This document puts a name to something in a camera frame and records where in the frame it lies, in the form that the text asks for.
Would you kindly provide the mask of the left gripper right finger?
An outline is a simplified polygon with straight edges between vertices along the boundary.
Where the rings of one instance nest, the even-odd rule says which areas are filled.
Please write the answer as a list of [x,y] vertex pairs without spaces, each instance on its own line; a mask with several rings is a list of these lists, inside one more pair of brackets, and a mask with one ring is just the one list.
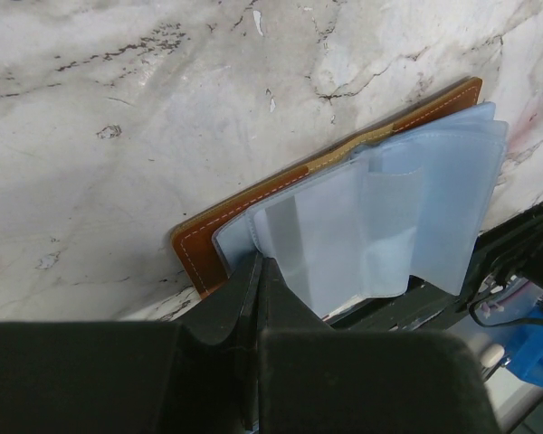
[[265,259],[258,288],[263,433],[494,433],[466,344],[443,332],[336,330]]

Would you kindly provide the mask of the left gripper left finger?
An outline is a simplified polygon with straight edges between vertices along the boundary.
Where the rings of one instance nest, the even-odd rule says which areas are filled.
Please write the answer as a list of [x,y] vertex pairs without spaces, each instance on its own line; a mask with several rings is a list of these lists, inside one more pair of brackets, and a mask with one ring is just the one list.
[[242,433],[262,256],[175,321],[0,323],[0,433]]

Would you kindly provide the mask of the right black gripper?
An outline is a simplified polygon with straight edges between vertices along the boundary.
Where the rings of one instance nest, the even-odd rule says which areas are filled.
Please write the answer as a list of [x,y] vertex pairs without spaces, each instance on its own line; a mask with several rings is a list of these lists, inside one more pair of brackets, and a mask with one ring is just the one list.
[[475,244],[457,312],[464,312],[480,298],[481,284],[488,276],[505,286],[506,277],[542,246],[543,205],[536,205],[481,235]]

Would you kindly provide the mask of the brown leather card holder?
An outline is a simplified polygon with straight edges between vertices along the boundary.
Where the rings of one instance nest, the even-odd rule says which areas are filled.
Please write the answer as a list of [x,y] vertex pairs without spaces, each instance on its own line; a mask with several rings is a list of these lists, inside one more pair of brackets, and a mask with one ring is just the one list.
[[401,296],[411,277],[459,295],[507,150],[481,86],[465,80],[177,225],[195,289],[209,296],[259,252],[322,318]]

